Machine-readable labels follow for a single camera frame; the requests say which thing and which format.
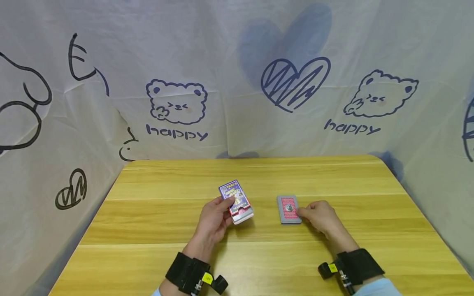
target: wooden table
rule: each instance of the wooden table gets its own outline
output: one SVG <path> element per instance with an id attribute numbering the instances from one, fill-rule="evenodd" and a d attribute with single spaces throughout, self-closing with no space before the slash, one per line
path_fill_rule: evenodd
<path id="1" fill-rule="evenodd" d="M 218 186 L 238 179 L 255 216 L 228 231 L 212 262 L 232 296 L 342 293 L 306 224 L 281 225 L 277 195 L 325 199 L 404 296 L 474 295 L 471 278 L 402 186 L 370 156 L 135 161 L 121 172 L 51 296 L 149 296 Z M 217 295 L 213 290 L 201 295 Z"/>

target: hand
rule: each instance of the hand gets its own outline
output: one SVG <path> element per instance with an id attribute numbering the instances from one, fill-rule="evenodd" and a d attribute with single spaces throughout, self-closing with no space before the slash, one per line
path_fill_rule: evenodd
<path id="1" fill-rule="evenodd" d="M 296 209 L 298 216 L 306 218 L 316 230 L 324 233 L 332 243 L 335 252 L 350 252 L 359 249 L 359 246 L 342 224 L 331 205 L 325 201 L 315 201 L 306 208 Z"/>
<path id="2" fill-rule="evenodd" d="M 232 223 L 228 209 L 234 201 L 234 197 L 218 197 L 204 205 L 196 231 L 183 250 L 186 256 L 209 262 L 214 246 L 224 238 Z"/>

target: light blue sleeve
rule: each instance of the light blue sleeve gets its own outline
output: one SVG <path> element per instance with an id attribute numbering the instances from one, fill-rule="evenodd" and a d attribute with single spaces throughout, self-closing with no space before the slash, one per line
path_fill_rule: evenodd
<path id="1" fill-rule="evenodd" d="M 156 291 L 151 296 L 161 296 L 160 291 L 156 289 Z"/>
<path id="2" fill-rule="evenodd" d="M 354 296 L 401 296 L 388 278 L 381 278 L 362 286 Z"/>

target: fabric backdrop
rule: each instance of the fabric backdrop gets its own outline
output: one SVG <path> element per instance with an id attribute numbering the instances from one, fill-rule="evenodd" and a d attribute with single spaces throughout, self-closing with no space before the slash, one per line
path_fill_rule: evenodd
<path id="1" fill-rule="evenodd" d="M 372 154 L 474 270 L 473 13 L 471 0 L 5 1 L 2 293 L 46 295 L 136 159 Z"/>

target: black wrist strap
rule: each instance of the black wrist strap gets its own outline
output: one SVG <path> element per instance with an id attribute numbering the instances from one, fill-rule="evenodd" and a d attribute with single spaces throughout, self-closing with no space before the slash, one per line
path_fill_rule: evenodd
<path id="1" fill-rule="evenodd" d="M 361 285 L 367 279 L 385 274 L 366 249 L 339 253 L 337 257 L 344 265 L 344 272 L 353 285 Z"/>
<path id="2" fill-rule="evenodd" d="M 209 270 L 209 264 L 179 252 L 165 277 L 177 286 L 178 290 L 189 295 L 197 295 L 203 283 L 209 284 L 222 294 L 228 286 L 227 281 L 222 276 L 214 279 Z"/>

